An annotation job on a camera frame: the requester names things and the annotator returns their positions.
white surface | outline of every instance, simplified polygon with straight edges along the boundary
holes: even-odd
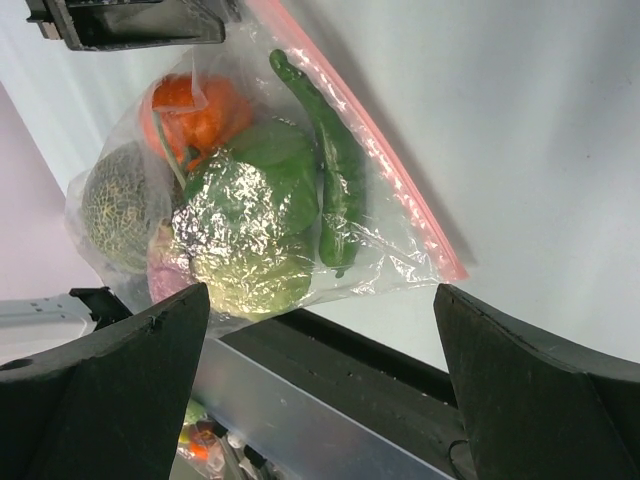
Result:
[[[71,52],[27,24],[24,0],[0,10],[0,82],[66,192],[93,166],[111,127],[185,47]]]
[[[0,85],[0,364],[57,347],[93,330],[73,287],[100,281],[63,225],[64,195]],[[48,301],[6,300],[54,297]]]
[[[410,167],[470,270],[463,288],[640,361],[640,4],[287,3]],[[166,57],[71,54],[2,15],[0,78],[64,184]],[[433,292],[314,310],[444,367]]]

plastic bag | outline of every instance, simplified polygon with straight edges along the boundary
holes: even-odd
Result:
[[[238,8],[226,41],[150,86],[72,183],[69,229],[105,283],[139,310],[149,292],[157,302],[205,282],[219,336],[465,277],[397,155],[286,9]]]
[[[209,480],[229,478],[227,473],[242,470],[243,478],[265,478],[261,472],[269,472],[266,478],[274,480],[284,479],[286,475],[270,461],[262,458],[251,449],[255,456],[260,457],[260,465],[251,463],[246,454],[246,444],[238,436],[224,430],[224,435],[218,438],[215,434],[216,421],[211,418],[205,408],[195,400],[189,400],[178,437],[178,455],[187,461],[200,475]]]
[[[203,477],[210,480],[222,479],[225,458],[222,446],[213,433],[215,422],[203,406],[189,400],[180,437],[178,455],[184,458]]]

orange bell pepper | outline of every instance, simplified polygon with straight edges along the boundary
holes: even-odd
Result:
[[[152,150],[166,158],[154,115],[178,166],[190,172],[253,121],[249,101],[226,77],[194,78],[169,74],[144,98],[139,111],[145,139]]]
[[[199,460],[204,460],[206,462],[209,458],[209,449],[196,442],[191,442],[189,445],[189,451]]]

black mount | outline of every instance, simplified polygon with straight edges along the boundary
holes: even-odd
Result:
[[[26,0],[42,35],[71,50],[222,43],[235,0]]]
[[[640,478],[640,365],[452,286],[435,311],[477,478]]]
[[[209,316],[204,285],[0,365],[7,480],[168,478]]]

green stem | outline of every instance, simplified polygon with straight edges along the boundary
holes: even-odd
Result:
[[[169,146],[169,141],[167,140],[167,136],[164,133],[164,126],[162,125],[162,117],[156,111],[153,111],[151,114],[153,115],[153,125],[156,128],[156,133],[158,134],[158,138],[160,138],[160,143],[162,144],[162,149],[164,150],[164,154],[167,157],[167,162],[169,163],[171,170],[173,170],[173,174],[178,179],[180,188],[184,190],[184,187],[187,185],[187,179],[185,178],[184,173],[182,173],[182,170],[180,169],[180,165],[178,164],[178,160],[176,159],[176,156],[171,151],[171,147]]]

